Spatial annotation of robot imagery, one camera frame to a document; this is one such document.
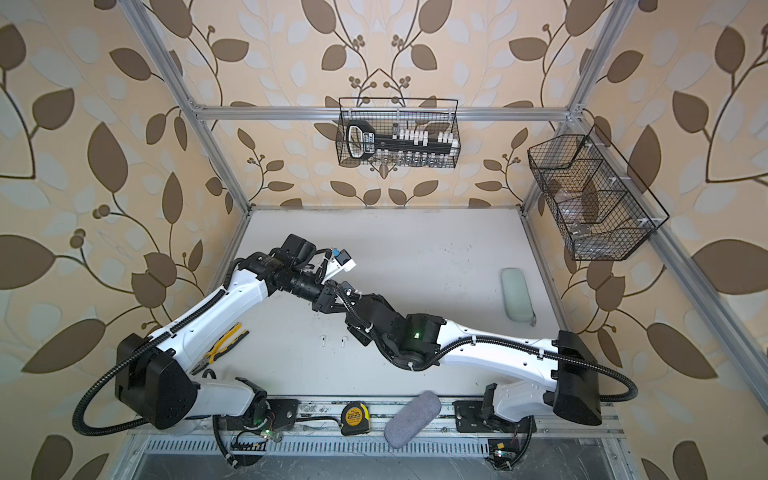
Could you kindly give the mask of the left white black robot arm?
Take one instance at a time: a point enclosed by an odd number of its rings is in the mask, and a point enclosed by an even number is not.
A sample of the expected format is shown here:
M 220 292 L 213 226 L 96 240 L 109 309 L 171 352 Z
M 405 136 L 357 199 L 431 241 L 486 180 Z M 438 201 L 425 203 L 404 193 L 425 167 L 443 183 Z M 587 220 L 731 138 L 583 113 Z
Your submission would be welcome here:
M 240 317 L 277 291 L 308 301 L 316 311 L 329 312 L 336 302 L 333 277 L 355 266 L 346 250 L 317 249 L 289 235 L 268 253 L 235 259 L 216 290 L 146 337 L 131 334 L 118 346 L 117 360 L 91 386 L 75 407 L 72 427 L 83 436 L 106 436 L 151 425 L 166 430 L 192 419 L 241 416 L 254 404 L 256 385 L 197 378 L 193 371 L 214 357 L 220 341 Z M 108 384 L 135 419 L 110 426 L 91 426 L 86 411 Z

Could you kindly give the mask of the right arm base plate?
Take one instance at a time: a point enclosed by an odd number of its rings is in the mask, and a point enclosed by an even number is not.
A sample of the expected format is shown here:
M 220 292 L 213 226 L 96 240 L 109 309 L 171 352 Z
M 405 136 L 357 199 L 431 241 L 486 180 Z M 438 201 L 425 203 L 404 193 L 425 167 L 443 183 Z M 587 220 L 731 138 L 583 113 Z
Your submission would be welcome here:
M 502 419 L 490 408 L 485 408 L 482 401 L 457 400 L 453 402 L 456 430 L 459 433 L 536 433 L 537 425 L 532 417 L 525 417 L 513 422 Z

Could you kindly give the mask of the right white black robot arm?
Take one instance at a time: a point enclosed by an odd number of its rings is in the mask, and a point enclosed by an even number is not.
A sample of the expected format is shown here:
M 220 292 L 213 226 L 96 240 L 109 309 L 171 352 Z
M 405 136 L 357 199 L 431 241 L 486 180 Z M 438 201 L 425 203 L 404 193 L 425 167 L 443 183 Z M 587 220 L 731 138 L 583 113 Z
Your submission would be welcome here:
M 486 410 L 508 421 L 552 411 L 572 423 L 597 426 L 604 403 L 638 395 L 625 374 L 600 364 L 582 339 L 561 330 L 554 339 L 522 339 L 471 329 L 430 314 L 403 316 L 380 295 L 340 289 L 348 330 L 363 345 L 374 344 L 393 366 L 423 372 L 460 365 L 522 381 L 520 390 L 486 393 Z

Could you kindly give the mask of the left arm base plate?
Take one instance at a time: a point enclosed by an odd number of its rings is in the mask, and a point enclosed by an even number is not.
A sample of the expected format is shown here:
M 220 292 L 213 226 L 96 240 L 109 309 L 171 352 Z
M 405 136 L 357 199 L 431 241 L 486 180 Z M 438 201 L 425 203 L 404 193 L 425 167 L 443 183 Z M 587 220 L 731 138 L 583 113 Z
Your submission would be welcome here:
M 252 403 L 240 416 L 223 416 L 219 425 L 225 431 L 253 431 L 288 428 L 297 418 L 296 399 L 262 399 Z

